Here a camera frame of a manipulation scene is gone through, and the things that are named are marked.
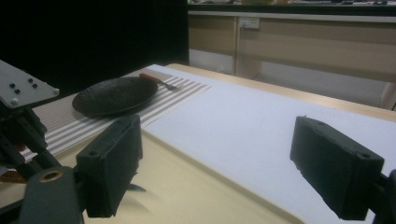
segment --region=white table surface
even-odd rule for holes
[[[199,77],[167,67],[149,69],[212,86],[145,130],[180,152],[306,223],[372,223],[339,219],[289,159],[294,122],[307,116],[328,123],[396,168],[396,123],[315,105],[287,96]]]

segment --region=power outlet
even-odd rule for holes
[[[247,29],[259,29],[260,18],[257,17],[241,17],[239,18],[239,27]]]

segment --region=dark background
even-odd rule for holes
[[[0,60],[61,97],[151,64],[188,64],[186,0],[0,0]]]

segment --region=striped mat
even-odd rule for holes
[[[169,91],[165,86],[159,86],[158,92],[149,105],[141,111],[136,112],[136,114],[140,116],[142,129],[154,120],[160,119],[166,113],[188,101],[193,96],[210,88],[210,86],[206,84],[185,78],[173,77],[169,74],[147,68],[133,72],[126,77],[136,77],[140,73],[146,73],[153,77],[157,77],[175,86],[182,85],[179,91]],[[75,94],[70,95],[55,102],[34,108],[35,113],[40,117],[41,122],[48,129],[45,136],[48,143],[47,150],[52,154],[57,154],[78,144],[84,139],[98,134],[117,119],[85,117],[72,106],[75,96]],[[22,155],[26,160],[30,160],[35,154],[30,150],[25,150]]]

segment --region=black round object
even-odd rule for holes
[[[88,116],[119,114],[147,104],[157,90],[157,83],[146,78],[114,78],[80,92],[73,107]]]

